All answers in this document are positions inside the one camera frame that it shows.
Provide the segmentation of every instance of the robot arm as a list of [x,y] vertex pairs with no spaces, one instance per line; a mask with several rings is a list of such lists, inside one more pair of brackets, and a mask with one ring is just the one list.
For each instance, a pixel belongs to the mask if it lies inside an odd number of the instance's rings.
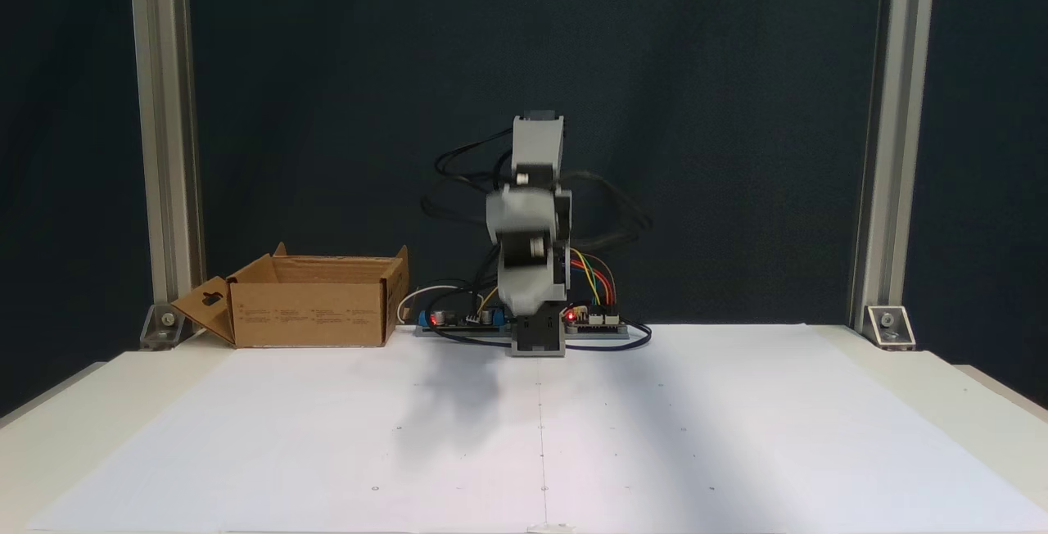
[[558,182],[563,143],[563,116],[517,116],[510,180],[487,196],[487,231],[501,246],[499,298],[518,320],[515,355],[564,355],[571,194]]

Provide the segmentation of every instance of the white table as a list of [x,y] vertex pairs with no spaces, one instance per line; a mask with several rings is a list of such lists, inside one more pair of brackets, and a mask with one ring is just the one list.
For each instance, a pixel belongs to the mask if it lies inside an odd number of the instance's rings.
[[[1043,410],[978,371],[958,370],[931,352],[881,352],[849,329],[817,330],[875,381],[1048,510],[1048,422],[1038,417]],[[172,352],[127,352],[0,429],[0,533],[24,531],[42,508],[232,352],[205,336]]]

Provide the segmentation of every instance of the white wire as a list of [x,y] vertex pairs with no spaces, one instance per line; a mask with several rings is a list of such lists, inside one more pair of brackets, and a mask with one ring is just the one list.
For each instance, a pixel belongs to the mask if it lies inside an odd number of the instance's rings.
[[403,301],[400,302],[400,304],[398,304],[398,306],[396,306],[396,317],[397,317],[397,320],[400,321],[401,325],[403,325],[403,322],[407,322],[407,321],[403,320],[403,317],[400,317],[400,311],[403,310],[403,304],[408,303],[408,299],[411,298],[411,296],[422,294],[422,292],[424,292],[424,291],[435,291],[437,288],[461,288],[461,287],[456,287],[455,285],[452,285],[452,284],[438,284],[435,287],[427,287],[427,288],[419,288],[419,289],[417,289],[415,292],[412,292],[412,294],[409,294],[408,296],[405,296]]

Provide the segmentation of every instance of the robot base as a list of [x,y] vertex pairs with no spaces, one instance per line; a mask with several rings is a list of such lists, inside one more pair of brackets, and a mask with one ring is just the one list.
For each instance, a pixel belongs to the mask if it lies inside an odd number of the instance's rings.
[[514,324],[509,355],[564,355],[565,303],[543,303],[534,314],[522,314]]

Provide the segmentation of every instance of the white paper sheet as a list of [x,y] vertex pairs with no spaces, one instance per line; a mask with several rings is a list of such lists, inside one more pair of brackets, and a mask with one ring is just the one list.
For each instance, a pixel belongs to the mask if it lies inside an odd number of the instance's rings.
[[536,359],[409,336],[238,351],[31,528],[521,532],[542,519]]
[[811,329],[655,332],[636,352],[565,359],[407,335],[381,350],[235,352],[30,527],[1048,530]]
[[582,531],[1022,532],[1048,515],[806,326],[544,359],[547,512]]

